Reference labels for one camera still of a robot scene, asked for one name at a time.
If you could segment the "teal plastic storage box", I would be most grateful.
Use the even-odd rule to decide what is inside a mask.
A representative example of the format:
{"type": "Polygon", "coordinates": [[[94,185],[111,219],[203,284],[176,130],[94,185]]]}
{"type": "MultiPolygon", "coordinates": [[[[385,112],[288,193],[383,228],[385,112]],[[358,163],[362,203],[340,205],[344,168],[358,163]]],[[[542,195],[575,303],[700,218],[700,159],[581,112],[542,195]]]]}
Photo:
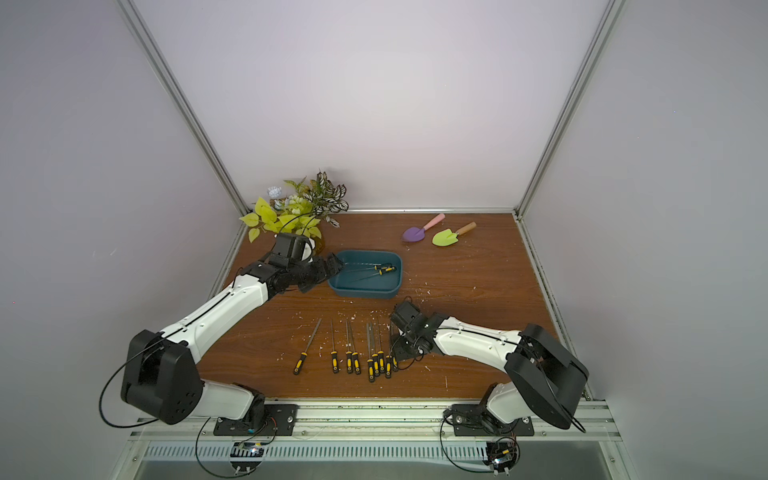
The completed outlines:
{"type": "Polygon", "coordinates": [[[342,271],[329,280],[331,289],[341,297],[392,299],[403,283],[403,260],[388,251],[344,250],[336,254],[344,264],[342,271]]]}

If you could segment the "eleventh needle file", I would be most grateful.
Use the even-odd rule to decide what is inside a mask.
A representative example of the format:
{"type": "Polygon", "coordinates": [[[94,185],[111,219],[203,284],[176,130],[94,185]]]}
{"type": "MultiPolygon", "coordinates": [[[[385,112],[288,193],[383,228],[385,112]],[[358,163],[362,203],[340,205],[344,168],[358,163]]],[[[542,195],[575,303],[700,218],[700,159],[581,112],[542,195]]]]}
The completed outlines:
{"type": "Polygon", "coordinates": [[[385,263],[346,263],[344,265],[345,270],[360,271],[360,270],[388,270],[392,269],[394,265],[389,262],[385,263]]]}

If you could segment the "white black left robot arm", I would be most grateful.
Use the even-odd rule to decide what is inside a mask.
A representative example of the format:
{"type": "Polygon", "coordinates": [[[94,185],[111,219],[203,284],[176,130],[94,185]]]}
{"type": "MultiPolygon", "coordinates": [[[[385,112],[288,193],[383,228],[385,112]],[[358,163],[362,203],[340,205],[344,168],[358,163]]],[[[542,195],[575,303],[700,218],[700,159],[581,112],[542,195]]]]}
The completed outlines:
{"type": "Polygon", "coordinates": [[[306,293],[339,274],[334,254],[316,255],[303,235],[281,233],[272,249],[246,266],[220,293],[159,332],[144,330],[129,343],[121,399],[167,425],[188,417],[266,424],[263,395],[251,388],[201,378],[197,365],[240,320],[291,288],[306,293]]]}

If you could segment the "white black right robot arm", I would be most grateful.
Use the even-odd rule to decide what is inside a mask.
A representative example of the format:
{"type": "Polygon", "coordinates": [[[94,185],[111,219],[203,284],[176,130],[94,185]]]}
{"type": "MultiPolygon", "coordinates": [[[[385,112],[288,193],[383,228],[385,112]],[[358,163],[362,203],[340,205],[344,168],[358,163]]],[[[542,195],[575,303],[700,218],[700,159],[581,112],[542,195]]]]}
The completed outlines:
{"type": "Polygon", "coordinates": [[[463,418],[469,428],[492,435],[508,433],[531,416],[562,430],[583,429],[576,410],[589,371],[543,327],[485,328],[444,314],[427,316],[410,301],[398,304],[390,320],[398,331],[391,347],[398,362],[438,353],[479,362],[509,377],[490,386],[466,412],[450,408],[454,422],[463,418]]]}

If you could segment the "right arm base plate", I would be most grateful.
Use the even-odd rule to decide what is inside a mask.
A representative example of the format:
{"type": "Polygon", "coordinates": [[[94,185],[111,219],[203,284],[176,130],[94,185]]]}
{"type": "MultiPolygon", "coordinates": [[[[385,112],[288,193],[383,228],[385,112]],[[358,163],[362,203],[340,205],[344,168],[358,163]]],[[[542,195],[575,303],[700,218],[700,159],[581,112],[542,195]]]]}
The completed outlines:
{"type": "Polygon", "coordinates": [[[443,412],[443,416],[459,437],[532,437],[535,434],[530,417],[503,423],[480,405],[454,404],[443,412]]]}

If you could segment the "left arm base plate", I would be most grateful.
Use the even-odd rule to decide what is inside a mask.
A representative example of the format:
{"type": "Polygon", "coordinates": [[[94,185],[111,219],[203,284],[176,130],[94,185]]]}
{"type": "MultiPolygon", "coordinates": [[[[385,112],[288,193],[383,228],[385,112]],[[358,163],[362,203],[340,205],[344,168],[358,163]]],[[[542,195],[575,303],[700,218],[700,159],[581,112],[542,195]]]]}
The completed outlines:
{"type": "Polygon", "coordinates": [[[298,410],[297,404],[259,404],[253,407],[243,419],[217,418],[213,434],[231,437],[291,436],[298,410]]]}

